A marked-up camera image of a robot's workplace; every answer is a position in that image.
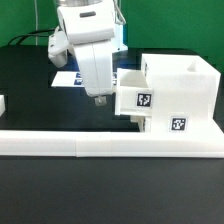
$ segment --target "black cable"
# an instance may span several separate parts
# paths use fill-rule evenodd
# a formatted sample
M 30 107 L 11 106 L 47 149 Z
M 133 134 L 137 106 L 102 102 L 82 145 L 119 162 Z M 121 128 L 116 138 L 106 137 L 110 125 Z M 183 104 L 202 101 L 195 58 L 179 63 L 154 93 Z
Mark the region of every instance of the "black cable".
M 50 29 L 41 29 L 41 30 L 34 30 L 30 33 L 28 33 L 27 35 L 29 34 L 38 34 L 38 33 L 48 33 L 48 32 L 54 32 L 55 31 L 55 28 L 50 28 Z M 24 35 L 17 43 L 16 45 L 20 45 L 27 37 L 29 36 L 26 36 Z
M 49 37 L 47 35 L 38 35 L 38 34 L 26 34 L 26 35 L 20 35 L 20 36 L 16 36 L 16 37 L 13 37 L 7 45 L 10 45 L 14 40 L 18 39 L 18 38 L 27 38 L 27 37 Z

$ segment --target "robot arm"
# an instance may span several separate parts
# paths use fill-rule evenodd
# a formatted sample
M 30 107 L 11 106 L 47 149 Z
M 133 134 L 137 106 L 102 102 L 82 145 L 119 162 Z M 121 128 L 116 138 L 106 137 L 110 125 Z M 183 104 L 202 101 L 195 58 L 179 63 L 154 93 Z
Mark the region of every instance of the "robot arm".
M 87 94 L 112 94 L 111 39 L 115 36 L 116 4 L 113 0 L 59 0 L 58 4 L 62 31 L 49 39 L 49 58 L 62 67 L 67 63 L 69 50 L 76 57 Z

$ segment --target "white base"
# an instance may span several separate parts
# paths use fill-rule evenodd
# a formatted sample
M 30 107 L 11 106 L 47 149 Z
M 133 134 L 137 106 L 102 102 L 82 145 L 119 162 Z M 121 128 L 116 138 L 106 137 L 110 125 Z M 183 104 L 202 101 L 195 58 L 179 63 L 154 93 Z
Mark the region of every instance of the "white base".
M 5 112 L 5 100 L 4 96 L 0 95 L 0 117 Z
M 215 122 L 209 133 L 0 131 L 0 155 L 77 157 L 224 158 L 224 136 Z

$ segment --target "black table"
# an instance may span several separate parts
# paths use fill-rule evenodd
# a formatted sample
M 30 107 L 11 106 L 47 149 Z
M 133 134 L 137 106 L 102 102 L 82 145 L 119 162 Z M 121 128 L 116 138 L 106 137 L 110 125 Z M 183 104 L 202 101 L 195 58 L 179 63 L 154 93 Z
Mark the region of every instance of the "black table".
M 144 51 L 116 55 L 114 64 L 138 68 Z M 114 96 L 99 109 L 83 89 L 51 88 L 55 72 L 46 47 L 0 49 L 1 129 L 137 130 L 113 115 Z M 222 128 L 223 106 L 222 81 L 215 112 Z M 0 157 L 0 202 L 2 224 L 223 224 L 224 160 Z

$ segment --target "cable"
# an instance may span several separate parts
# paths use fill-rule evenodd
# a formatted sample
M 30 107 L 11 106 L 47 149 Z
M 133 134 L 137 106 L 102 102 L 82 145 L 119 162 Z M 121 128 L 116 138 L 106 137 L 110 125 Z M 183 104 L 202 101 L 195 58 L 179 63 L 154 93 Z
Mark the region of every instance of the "cable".
M 13 37 L 7 45 L 10 45 L 14 40 L 18 39 L 18 38 L 27 38 L 27 37 L 49 37 L 47 35 L 38 35 L 38 34 L 26 34 L 26 35 L 20 35 L 20 36 L 16 36 L 16 37 Z
M 34 0 L 34 8 L 35 8 L 35 18 L 36 18 L 36 30 L 38 30 L 39 29 L 39 27 L 38 27 L 39 18 L 38 18 L 37 0 Z
M 54 31 L 55 31 L 54 28 L 42 29 L 42 30 L 34 30 L 34 31 L 28 33 L 27 35 L 38 34 L 38 33 L 48 33 L 48 32 L 54 32 Z M 22 35 L 23 37 L 16 43 L 16 45 L 20 45 L 27 37 L 29 37 L 27 35 Z

